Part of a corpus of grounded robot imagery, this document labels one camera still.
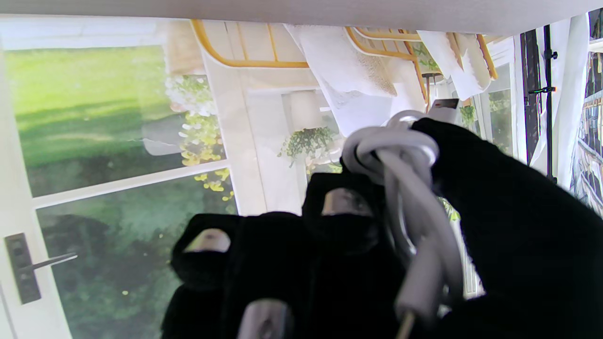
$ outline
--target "white cloth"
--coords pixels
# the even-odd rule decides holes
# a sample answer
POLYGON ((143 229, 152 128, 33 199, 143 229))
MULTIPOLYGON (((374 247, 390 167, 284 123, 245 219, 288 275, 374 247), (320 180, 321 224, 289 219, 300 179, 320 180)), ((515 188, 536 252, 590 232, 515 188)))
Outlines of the white cloth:
POLYGON ((445 32, 417 31, 444 78, 452 78, 460 100, 485 92, 490 73, 475 34, 454 33, 463 67, 456 60, 445 32))
POLYGON ((412 62, 358 51, 344 27, 285 27, 305 55, 343 136, 380 126, 401 110, 425 109, 412 62))
POLYGON ((380 57, 357 51, 344 27, 285 25, 312 72, 338 92, 397 95, 380 57))
MULTIPOLYGON (((551 67, 551 86, 557 88, 552 93, 553 176, 557 177, 558 185, 565 189, 569 189, 572 181, 572 151, 584 104, 589 32, 588 13, 551 24, 551 49, 559 55, 552 60, 551 67)), ((538 46, 544 46, 541 34, 538 36, 538 46)), ((542 75, 544 69, 541 59, 542 75)), ((545 102, 546 96, 543 95, 542 103, 546 110, 545 102)), ((546 112, 542 117, 541 136, 530 166, 546 173, 546 112)))

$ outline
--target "black velvet cloth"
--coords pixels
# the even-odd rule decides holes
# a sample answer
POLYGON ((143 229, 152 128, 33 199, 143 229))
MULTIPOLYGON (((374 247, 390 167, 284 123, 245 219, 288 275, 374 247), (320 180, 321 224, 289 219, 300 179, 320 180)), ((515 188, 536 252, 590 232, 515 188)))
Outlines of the black velvet cloth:
MULTIPOLYGON (((461 215, 486 295, 457 305, 433 331, 418 325, 412 337, 601 338, 603 221, 461 127, 421 119, 413 129, 440 147, 434 182, 461 215)), ((292 308, 295 338, 394 338, 404 271, 379 226, 382 209, 382 188, 365 177, 315 174, 302 217, 195 216, 174 247, 183 285, 163 338, 236 338, 245 306, 262 297, 292 308), (321 217, 336 187, 359 192, 374 217, 321 217), (182 253, 206 228, 227 232, 229 251, 182 253)))

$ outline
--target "white cable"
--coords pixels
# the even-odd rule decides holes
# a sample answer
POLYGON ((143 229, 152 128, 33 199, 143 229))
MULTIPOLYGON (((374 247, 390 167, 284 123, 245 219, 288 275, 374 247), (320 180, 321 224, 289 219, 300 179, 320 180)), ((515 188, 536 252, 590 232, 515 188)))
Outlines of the white cable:
POLYGON ((354 132, 346 140, 342 158, 351 172, 384 185, 391 235, 407 269, 396 308, 430 323, 443 298, 463 299, 463 268, 446 211, 432 192, 431 166, 438 145, 428 135, 409 129, 421 117, 425 115, 404 111, 385 127, 354 132))

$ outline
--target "white curtain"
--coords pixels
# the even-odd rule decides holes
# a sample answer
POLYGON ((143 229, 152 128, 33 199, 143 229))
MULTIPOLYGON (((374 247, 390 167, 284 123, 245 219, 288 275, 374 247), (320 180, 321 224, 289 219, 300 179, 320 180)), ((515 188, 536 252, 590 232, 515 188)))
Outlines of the white curtain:
MULTIPOLYGON (((571 158, 584 103, 587 57, 589 52, 588 14, 572 17, 551 24, 551 48, 558 58, 551 63, 551 86, 553 117, 553 176, 558 184, 569 189, 571 182, 571 158)), ((546 85, 543 61, 543 30, 537 30, 540 52, 541 85, 546 85)), ((546 95, 542 95, 543 110, 546 110, 546 95)), ((541 136, 536 145, 530 166, 546 174, 546 113, 542 115, 541 136)))

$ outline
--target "green lawn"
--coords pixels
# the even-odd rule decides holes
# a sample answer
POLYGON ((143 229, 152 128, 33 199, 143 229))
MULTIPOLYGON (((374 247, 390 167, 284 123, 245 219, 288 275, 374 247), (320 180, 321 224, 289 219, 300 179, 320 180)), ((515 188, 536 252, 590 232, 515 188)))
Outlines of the green lawn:
POLYGON ((139 146, 145 121, 173 114, 160 46, 5 54, 27 167, 139 146))

